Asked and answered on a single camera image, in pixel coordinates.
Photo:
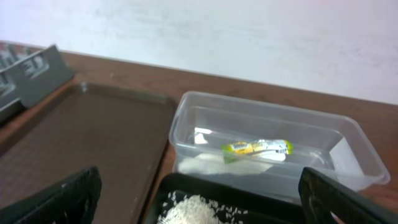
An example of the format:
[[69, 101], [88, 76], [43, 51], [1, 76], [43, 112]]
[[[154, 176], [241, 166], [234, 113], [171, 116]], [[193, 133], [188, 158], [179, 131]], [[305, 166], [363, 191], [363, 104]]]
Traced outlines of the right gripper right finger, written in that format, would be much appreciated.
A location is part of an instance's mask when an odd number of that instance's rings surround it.
[[325, 174], [305, 167], [298, 191], [307, 223], [397, 224], [397, 214], [341, 185]]

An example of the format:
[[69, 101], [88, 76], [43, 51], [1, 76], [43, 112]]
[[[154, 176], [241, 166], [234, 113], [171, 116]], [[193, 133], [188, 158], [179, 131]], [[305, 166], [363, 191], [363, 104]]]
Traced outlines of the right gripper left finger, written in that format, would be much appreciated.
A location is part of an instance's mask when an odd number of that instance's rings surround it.
[[2, 208], [1, 223], [91, 223], [101, 189], [99, 169], [83, 169]]

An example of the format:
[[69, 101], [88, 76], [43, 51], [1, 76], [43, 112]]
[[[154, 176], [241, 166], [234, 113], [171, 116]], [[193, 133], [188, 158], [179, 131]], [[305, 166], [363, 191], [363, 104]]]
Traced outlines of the green snack wrapper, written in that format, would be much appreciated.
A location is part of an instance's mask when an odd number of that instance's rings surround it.
[[284, 161], [287, 155], [293, 153], [293, 144], [283, 139], [258, 139], [251, 142], [234, 142], [221, 146], [224, 162], [238, 160], [235, 155], [251, 156], [273, 161]]

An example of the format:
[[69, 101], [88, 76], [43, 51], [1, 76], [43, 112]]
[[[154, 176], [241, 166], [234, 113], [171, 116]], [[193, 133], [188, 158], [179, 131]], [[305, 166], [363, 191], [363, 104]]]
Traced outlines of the white napkin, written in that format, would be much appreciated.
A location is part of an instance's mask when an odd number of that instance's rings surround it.
[[202, 175], [256, 175], [272, 167], [270, 164], [241, 160], [225, 163], [222, 156], [202, 153], [196, 157], [186, 157], [177, 163], [177, 171], [183, 174]]

